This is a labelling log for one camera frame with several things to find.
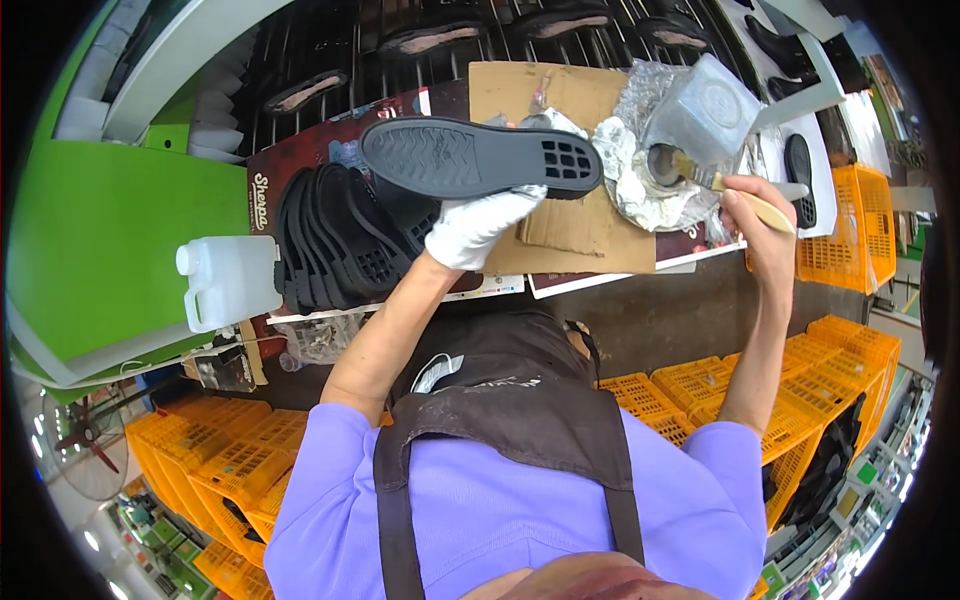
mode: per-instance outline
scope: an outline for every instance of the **paintbrush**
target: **paintbrush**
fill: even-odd
[[[697,165],[696,162],[690,159],[689,156],[684,154],[680,150],[676,150],[673,153],[673,168],[677,170],[677,173],[681,174],[688,180],[693,181],[697,185],[701,185],[706,189],[711,189],[714,192],[722,192],[727,189],[727,186],[723,184],[723,176],[719,173],[710,173],[705,171]],[[793,188],[788,188],[790,191],[801,192],[802,189],[798,188],[793,190]],[[762,221],[768,228],[776,229],[777,231],[783,231],[785,233],[797,234],[797,228],[794,227],[790,220],[787,219],[786,215],[772,204],[768,203],[761,198],[749,193],[740,190],[736,190],[741,196],[747,199],[747,202],[750,203],[750,206],[753,208],[756,213],[757,218]],[[802,198],[809,193],[809,189],[806,189],[805,192],[798,196]]]

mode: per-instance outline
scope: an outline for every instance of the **jug handle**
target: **jug handle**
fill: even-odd
[[[190,288],[183,295],[183,305],[186,308],[186,324],[190,331],[194,333],[206,333],[209,327],[200,320],[200,314],[197,311],[197,290]]]

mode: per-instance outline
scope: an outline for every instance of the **worker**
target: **worker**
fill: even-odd
[[[717,421],[683,449],[594,390],[594,367],[542,309],[431,323],[546,190],[444,203],[310,411],[264,557],[276,598],[746,598],[766,545],[760,438],[795,239],[736,190],[796,213],[765,180],[724,183],[759,307]],[[378,427],[388,398],[394,424]]]

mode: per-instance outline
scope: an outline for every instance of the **wire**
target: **wire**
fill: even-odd
[[[28,371],[17,359],[15,356],[13,358],[12,370],[18,375],[26,377],[31,381],[39,383],[40,385],[52,388],[54,390],[78,390],[80,388],[87,388],[90,386],[104,386],[109,385],[110,383],[116,383],[117,381],[122,381],[128,377],[136,377],[137,375],[142,375],[145,372],[156,371],[157,369],[163,369],[164,367],[170,367],[171,365],[182,364],[183,362],[197,357],[204,356],[216,356],[221,352],[225,352],[229,349],[237,348],[238,346],[243,346],[244,344],[251,344],[255,342],[263,342],[265,340],[275,340],[277,338],[283,338],[282,335],[269,335],[265,338],[256,338],[254,340],[243,340],[242,342],[233,342],[232,344],[227,344],[226,346],[217,346],[215,348],[209,349],[199,349],[194,348],[186,354],[186,356],[178,356],[177,358],[171,358],[170,360],[163,361],[156,365],[145,365],[140,369],[134,369],[133,371],[124,371],[123,368],[131,362],[140,362],[140,361],[126,361],[120,366],[120,373],[113,375],[111,377],[104,377],[102,379],[87,379],[85,381],[78,381],[77,383],[72,383],[70,385],[63,385],[57,383],[56,381],[51,381],[41,377],[33,372]]]

